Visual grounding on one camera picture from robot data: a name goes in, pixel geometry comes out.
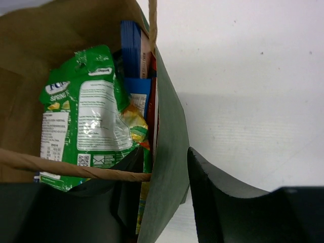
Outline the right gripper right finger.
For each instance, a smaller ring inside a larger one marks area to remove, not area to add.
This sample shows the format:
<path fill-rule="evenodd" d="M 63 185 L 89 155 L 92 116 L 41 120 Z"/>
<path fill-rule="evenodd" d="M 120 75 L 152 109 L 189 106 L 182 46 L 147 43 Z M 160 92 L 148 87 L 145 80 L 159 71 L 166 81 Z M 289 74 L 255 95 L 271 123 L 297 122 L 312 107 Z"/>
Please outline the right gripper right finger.
<path fill-rule="evenodd" d="M 187 153 L 199 242 L 323 242 L 323 187 L 268 192 Z"/>

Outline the green paper bag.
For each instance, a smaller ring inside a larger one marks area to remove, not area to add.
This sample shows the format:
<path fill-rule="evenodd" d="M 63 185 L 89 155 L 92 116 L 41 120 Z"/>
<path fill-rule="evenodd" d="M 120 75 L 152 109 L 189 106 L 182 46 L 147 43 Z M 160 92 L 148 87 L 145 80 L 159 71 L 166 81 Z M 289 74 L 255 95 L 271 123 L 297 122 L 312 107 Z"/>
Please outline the green paper bag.
<path fill-rule="evenodd" d="M 113 56 L 116 76 L 124 86 L 121 21 L 136 22 L 148 36 L 156 58 L 159 119 L 152 172 L 148 181 L 142 181 L 150 182 L 150 187 L 136 242 L 158 239 L 185 200 L 189 187 L 186 120 L 156 47 L 156 16 L 156 1 L 149 2 L 148 19 L 136 1 L 52 1 L 1 16 L 1 150 L 39 158 L 44 112 L 39 97 L 50 72 L 76 52 L 105 45 Z M 1 165 L 1 183 L 8 182 L 10 177 L 46 184 L 63 192 L 90 180 L 88 176 L 45 170 L 18 172 Z"/>

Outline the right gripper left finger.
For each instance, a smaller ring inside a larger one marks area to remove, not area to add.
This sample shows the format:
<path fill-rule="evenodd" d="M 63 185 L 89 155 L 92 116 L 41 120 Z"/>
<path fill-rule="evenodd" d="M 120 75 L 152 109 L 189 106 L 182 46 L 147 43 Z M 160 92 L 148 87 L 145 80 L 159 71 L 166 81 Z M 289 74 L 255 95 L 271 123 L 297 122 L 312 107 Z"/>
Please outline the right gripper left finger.
<path fill-rule="evenodd" d="M 143 148 L 136 148 L 110 170 L 54 162 L 1 150 L 1 165 L 34 172 L 88 176 L 63 192 L 42 183 L 1 183 L 1 242 L 136 242 L 135 225 Z"/>

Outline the green snack packet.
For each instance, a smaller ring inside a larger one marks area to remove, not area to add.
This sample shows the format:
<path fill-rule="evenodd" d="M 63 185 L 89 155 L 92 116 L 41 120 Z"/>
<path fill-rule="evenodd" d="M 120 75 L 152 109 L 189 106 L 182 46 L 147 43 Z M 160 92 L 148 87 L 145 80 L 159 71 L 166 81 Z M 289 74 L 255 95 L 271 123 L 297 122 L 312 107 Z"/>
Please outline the green snack packet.
<path fill-rule="evenodd" d="M 129 97 L 108 46 L 76 52 L 53 69 L 39 100 L 41 158 L 109 169 L 136 148 L 122 117 Z"/>

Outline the blue snack packet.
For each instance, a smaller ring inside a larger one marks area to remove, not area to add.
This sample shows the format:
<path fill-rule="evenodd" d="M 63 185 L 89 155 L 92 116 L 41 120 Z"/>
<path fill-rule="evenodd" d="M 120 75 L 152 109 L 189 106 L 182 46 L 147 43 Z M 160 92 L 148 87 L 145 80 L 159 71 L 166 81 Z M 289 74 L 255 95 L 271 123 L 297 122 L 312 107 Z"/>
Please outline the blue snack packet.
<path fill-rule="evenodd" d="M 120 33 L 125 77 L 140 78 L 141 29 L 136 22 L 123 20 L 120 23 Z"/>

